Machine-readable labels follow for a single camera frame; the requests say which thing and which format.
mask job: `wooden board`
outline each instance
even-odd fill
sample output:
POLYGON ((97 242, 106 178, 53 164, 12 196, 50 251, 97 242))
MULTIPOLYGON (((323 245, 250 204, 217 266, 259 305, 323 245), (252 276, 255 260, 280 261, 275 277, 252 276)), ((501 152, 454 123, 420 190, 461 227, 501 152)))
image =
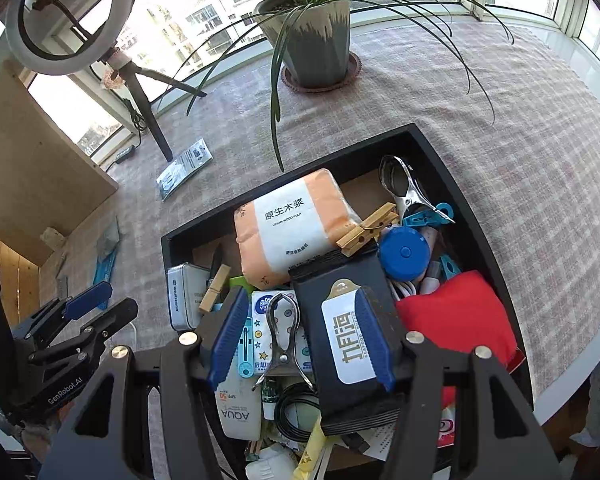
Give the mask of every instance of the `wooden board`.
POLYGON ((40 308, 39 269, 0 241, 0 301, 9 326, 40 308))
POLYGON ((20 255, 13 249, 2 244, 0 248, 0 299, 4 313, 7 315, 9 326, 20 322, 18 312, 18 261, 20 255))
POLYGON ((18 313, 20 321, 27 319, 40 308, 38 267, 20 257, 18 261, 18 313))
POLYGON ((0 65, 0 240, 40 266, 44 230, 68 236, 117 187, 0 65))

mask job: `black tray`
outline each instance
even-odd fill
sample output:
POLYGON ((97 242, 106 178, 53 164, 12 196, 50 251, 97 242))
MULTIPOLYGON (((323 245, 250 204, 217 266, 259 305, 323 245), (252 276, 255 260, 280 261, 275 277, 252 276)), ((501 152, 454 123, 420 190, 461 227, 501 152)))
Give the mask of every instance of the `black tray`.
MULTIPOLYGON (((518 347, 526 355, 518 318, 487 238, 456 181, 413 123, 362 140, 282 174, 165 234, 161 239, 165 273, 170 267, 190 262, 194 248, 235 233, 234 211, 241 205, 320 168, 331 171, 336 181, 343 184, 376 170, 383 155, 403 156, 413 167, 415 176, 431 202, 451 204, 456 224, 445 231, 445 241, 453 249, 452 256, 455 260, 457 258, 456 262, 462 270, 478 270, 493 287, 507 311, 518 347)), ((512 373, 512 377, 529 405, 533 406, 526 361, 512 373)))

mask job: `checkered tablecloth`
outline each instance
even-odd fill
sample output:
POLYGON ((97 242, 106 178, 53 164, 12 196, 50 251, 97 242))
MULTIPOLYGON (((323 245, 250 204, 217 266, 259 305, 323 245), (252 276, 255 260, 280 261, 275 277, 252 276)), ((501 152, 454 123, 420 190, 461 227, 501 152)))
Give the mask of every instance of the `checkered tablecloth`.
MULTIPOLYGON (((402 22, 352 31, 357 81, 328 94, 280 88, 280 150, 291 170, 414 122, 464 193, 496 256, 515 307, 538 396, 600 327, 600 104, 576 74, 524 28, 516 42, 484 23, 455 23, 453 38, 496 109, 495 124, 461 65, 402 22)), ((110 174, 120 189, 69 237, 70 293, 90 285, 95 242, 118 216, 114 298, 138 301, 138 348, 173 338, 160 236, 279 174, 269 133, 269 58, 211 85, 185 116, 159 120, 174 153, 203 137, 214 160, 161 203, 165 161, 151 137, 110 174)), ((41 300, 55 294, 52 256, 41 300)), ((67 333, 77 330, 69 327, 67 333)), ((123 333, 119 340, 131 332, 123 333)))

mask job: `spider plant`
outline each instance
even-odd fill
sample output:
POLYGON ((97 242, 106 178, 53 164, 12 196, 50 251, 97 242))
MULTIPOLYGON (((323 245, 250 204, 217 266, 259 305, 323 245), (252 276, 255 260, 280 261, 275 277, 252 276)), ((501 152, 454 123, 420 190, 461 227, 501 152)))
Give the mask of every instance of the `spider plant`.
MULTIPOLYGON (((507 26, 504 23, 502 23, 502 21, 500 19, 498 19, 497 16, 495 16, 487 7, 485 7, 483 4, 481 4, 480 2, 478 2, 476 0, 466 0, 466 1, 474 4, 475 6, 479 7, 480 9, 483 9, 485 12, 487 12, 488 14, 493 16, 497 20, 497 22, 499 22, 500 25, 502 26, 502 28, 506 34, 507 40, 510 38, 511 43, 513 44, 513 41, 514 41, 513 34, 507 28, 507 26)), ((238 39, 235 40, 229 46, 229 48, 224 52, 224 54, 222 54, 222 56, 220 56, 217 60, 215 60, 208 67, 208 70, 207 70, 205 76, 203 77, 202 81, 200 82, 200 85, 198 86, 198 90, 201 90, 205 86, 206 82, 208 81, 209 77, 212 75, 213 71, 218 66, 218 64, 223 59, 225 59, 230 54, 231 50, 237 44, 239 44, 240 41, 243 38, 245 38, 251 31, 255 30, 258 27, 265 25, 267 22, 270 22, 270 20, 273 20, 275 18, 279 18, 280 20, 282 20, 282 28, 280 28, 280 31, 276 38, 276 41, 274 42, 270 38, 271 43, 273 43, 273 56, 271 59, 271 70, 270 70, 270 78, 271 78, 270 127, 271 127, 271 139, 273 142, 273 148, 276 153, 276 159, 278 161, 278 164, 280 165, 280 170, 284 171, 282 158, 280 157, 280 149, 278 147, 278 137, 276 134, 276 123, 280 122, 280 117, 281 117, 280 99, 279 99, 279 95, 278 95, 278 79, 280 76, 280 69, 282 66, 283 57, 286 53, 288 43, 290 41, 290 32, 293 30, 294 25, 310 9, 313 9, 313 8, 319 7, 319 6, 325 6, 325 5, 333 3, 333 2, 362 2, 365 4, 369 4, 371 6, 380 7, 382 9, 391 11, 392 13, 394 13, 396 15, 397 18, 403 18, 405 20, 409 20, 410 22, 414 23, 416 26, 425 30, 428 34, 432 35, 432 37, 436 38, 436 40, 438 40, 442 45, 444 45, 444 47, 449 51, 449 53, 452 56, 454 56, 460 62, 462 67, 464 68, 464 71, 466 72, 467 86, 468 86, 467 93, 469 93, 471 91, 472 79, 474 79, 474 81, 480 87, 480 90, 487 98, 489 106, 491 107, 493 121, 495 122, 495 110, 493 107, 493 103, 491 102, 489 95, 487 94, 486 90, 484 89, 484 86, 482 85, 480 80, 475 76, 474 72, 467 65, 467 63, 464 62, 462 53, 459 51, 458 47, 456 47, 455 43, 452 41, 452 30, 451 30, 450 25, 445 20, 443 20, 440 16, 433 14, 432 12, 427 10, 418 1, 411 1, 411 0, 285 0, 283 5, 277 6, 274 10, 270 10, 268 12, 256 12, 256 13, 252 14, 251 16, 248 16, 241 20, 235 20, 234 22, 227 25, 226 27, 220 28, 218 31, 216 31, 215 34, 213 34, 211 37, 215 36, 216 34, 219 34, 220 32, 222 32, 224 30, 227 30, 228 28, 231 28, 234 25, 237 25, 238 23, 241 23, 244 20, 249 19, 249 18, 256 18, 256 21, 258 22, 256 25, 253 25, 253 27, 248 28, 248 30, 245 33, 241 34, 238 37, 238 39), (404 12, 406 9, 409 9, 411 11, 411 13, 412 13, 411 16, 404 12)), ((448 11, 448 9, 446 7, 444 7, 444 8, 446 10, 446 13, 449 16, 449 19, 452 20, 451 13, 448 11)), ((190 56, 187 58, 187 60, 190 59, 194 55, 194 53, 196 51, 198 51, 205 43, 201 44, 192 54, 190 54, 190 56)), ((187 107, 187 115, 189 114, 191 107, 196 100, 196 97, 197 96, 194 95, 192 97, 191 101, 189 102, 189 106, 187 107)))

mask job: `red cloth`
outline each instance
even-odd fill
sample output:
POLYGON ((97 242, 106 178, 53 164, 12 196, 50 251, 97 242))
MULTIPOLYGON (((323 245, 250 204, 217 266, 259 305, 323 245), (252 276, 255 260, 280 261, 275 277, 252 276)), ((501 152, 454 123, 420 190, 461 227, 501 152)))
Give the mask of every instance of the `red cloth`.
MULTIPOLYGON (((431 294, 408 296, 396 310, 407 330, 422 332, 441 348, 471 352, 485 345, 505 367, 516 355, 504 305, 477 270, 452 277, 431 294)), ((443 407, 455 396, 453 387, 445 387, 443 407)))

